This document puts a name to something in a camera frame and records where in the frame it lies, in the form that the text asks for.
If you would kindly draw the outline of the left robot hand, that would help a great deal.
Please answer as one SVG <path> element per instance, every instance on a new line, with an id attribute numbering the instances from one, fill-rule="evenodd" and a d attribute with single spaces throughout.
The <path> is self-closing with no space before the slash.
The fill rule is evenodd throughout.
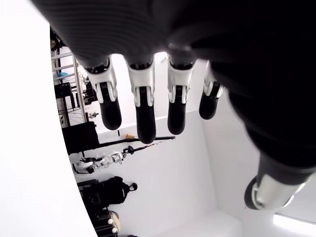
<path id="1" fill-rule="evenodd" d="M 154 55 L 168 55 L 168 129 L 185 128 L 192 72 L 207 61 L 199 114 L 224 89 L 260 151 L 244 201 L 286 206 L 316 171 L 316 3 L 313 0 L 35 0 L 86 70 L 104 125 L 121 124 L 110 56 L 125 58 L 143 143 L 156 135 Z"/>

